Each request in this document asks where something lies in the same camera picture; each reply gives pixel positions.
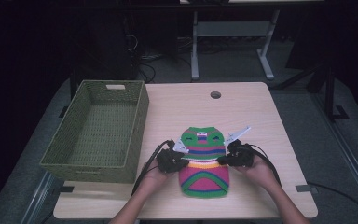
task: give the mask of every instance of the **green wicker basket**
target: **green wicker basket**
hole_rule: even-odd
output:
[[[148,105],[143,81],[83,81],[40,165],[64,180],[133,183]]]

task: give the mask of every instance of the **hand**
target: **hand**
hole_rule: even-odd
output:
[[[171,177],[173,173],[163,173],[158,168],[158,163],[153,160],[149,166],[149,172],[146,173],[144,179],[141,181],[137,191],[151,195],[156,190],[160,189],[164,185],[166,180]]]
[[[234,168],[263,189],[275,187],[276,185],[279,186],[272,170],[269,169],[269,166],[256,155],[252,167],[235,166]]]

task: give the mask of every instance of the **forearm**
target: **forearm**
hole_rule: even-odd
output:
[[[124,207],[109,222],[109,224],[134,223],[148,196],[148,193],[142,192],[141,190],[135,191]]]
[[[284,224],[309,224],[310,222],[298,210],[293,201],[284,192],[281,186],[277,185],[266,189],[272,200],[278,207]]]

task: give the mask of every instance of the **human arm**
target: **human arm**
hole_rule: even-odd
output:
[[[236,166],[235,169],[266,190],[277,205],[284,224],[310,223],[282,189],[272,171],[261,158],[255,156],[252,167]]]
[[[157,166],[157,161],[153,160],[150,164],[149,172],[146,173],[138,189],[130,197],[124,207],[117,213],[117,215],[109,222],[110,224],[132,224],[135,222],[147,199],[154,192],[160,189],[166,180],[172,175],[162,173]]]

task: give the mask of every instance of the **wooden table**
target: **wooden table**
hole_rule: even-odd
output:
[[[243,143],[263,148],[276,166],[282,187],[306,217],[318,210],[310,192],[297,192],[306,180],[296,159],[269,89],[260,82],[148,84],[150,98],[139,170],[155,148],[167,139],[176,141],[188,127],[214,126],[226,137],[247,125]],[[211,97],[221,93],[220,99]],[[246,219],[279,217],[275,204],[260,187],[229,169],[226,197],[198,199],[185,196],[175,174],[154,194],[139,214],[140,219]],[[54,216],[57,218],[111,218],[130,198],[132,184],[66,181],[74,186],[61,193]]]

